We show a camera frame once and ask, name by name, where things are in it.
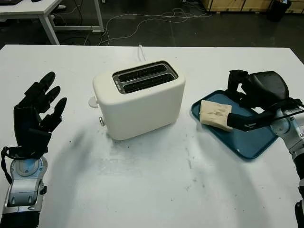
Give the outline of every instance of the blue tray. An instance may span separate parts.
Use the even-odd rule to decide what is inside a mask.
[[[256,114],[256,112],[250,108],[241,108],[238,103],[227,97],[222,90],[217,90],[201,100],[231,105],[232,113],[244,116]],[[195,102],[191,107],[192,114],[198,121],[200,121],[201,100]],[[246,159],[258,157],[277,139],[277,136],[272,132],[270,127],[263,127],[249,132],[243,132],[237,129],[226,132],[216,127],[205,126],[238,156]]]

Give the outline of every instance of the white toaster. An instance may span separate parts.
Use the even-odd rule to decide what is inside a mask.
[[[158,61],[98,75],[93,87],[109,135],[124,140],[176,121],[185,78]]]

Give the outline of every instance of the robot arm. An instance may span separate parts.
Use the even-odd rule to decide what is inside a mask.
[[[4,147],[1,152],[1,167],[10,184],[2,211],[0,228],[35,228],[39,224],[43,195],[47,187],[43,176],[48,163],[43,154],[48,152],[51,133],[61,122],[61,114],[67,99],[62,98],[54,113],[41,119],[39,114],[50,108],[58,96],[60,87],[48,93],[54,82],[53,72],[35,82],[26,92],[22,101],[14,107],[14,128],[17,147]],[[13,159],[10,174],[7,172],[5,157]]]
[[[245,93],[237,92],[238,84]],[[271,126],[273,132],[284,140],[297,173],[299,191],[304,199],[304,107],[298,99],[289,97],[288,87],[276,72],[248,74],[242,70],[230,71],[226,95],[241,107],[261,107],[264,112],[254,116],[230,113],[227,125],[242,131]],[[304,200],[296,203],[295,214],[299,228],[304,228]]]

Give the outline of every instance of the white table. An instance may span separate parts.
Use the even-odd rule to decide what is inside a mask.
[[[283,141],[247,162],[190,115],[194,102],[226,88],[232,69],[274,70],[290,96],[303,100],[304,65],[295,54],[288,48],[144,51],[148,61],[166,59],[185,74],[180,116],[170,126],[121,142],[107,136],[100,110],[87,102],[93,77],[138,61],[137,47],[8,45],[0,51],[1,146],[16,144],[13,106],[34,81],[54,71],[53,86],[61,86],[56,100],[68,97],[45,155],[48,192],[40,227],[295,228],[299,179]],[[7,188],[1,174],[0,203]]]
[[[104,32],[99,0],[94,0],[99,26],[55,26],[50,16],[61,0],[41,0],[32,2],[23,0],[13,6],[0,6],[0,19],[36,19],[39,18],[51,44],[59,45],[54,30],[93,30]]]

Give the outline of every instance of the dark floor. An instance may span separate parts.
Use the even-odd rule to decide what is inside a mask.
[[[66,12],[75,8],[73,0],[63,0]],[[203,12],[199,4],[179,3],[179,0],[107,0],[102,4],[104,26],[107,21],[121,14],[159,15],[173,8],[183,8],[185,12],[200,15]],[[83,25],[97,25],[93,0],[84,0],[82,6]],[[183,23],[147,21],[142,23],[131,38],[110,41],[110,46],[174,46],[174,47],[289,47],[304,62],[304,14],[285,15],[278,22],[267,20],[266,14],[221,13],[206,14],[208,17],[192,18]],[[56,16],[57,24],[76,25],[77,10],[69,14]],[[148,19],[143,16],[123,16],[109,22],[110,38],[132,34],[138,24]],[[166,19],[181,21],[183,19]],[[100,34],[89,32],[57,32],[61,44],[97,45]],[[49,44],[48,38],[38,20],[11,20],[0,28],[0,47],[5,44]]]

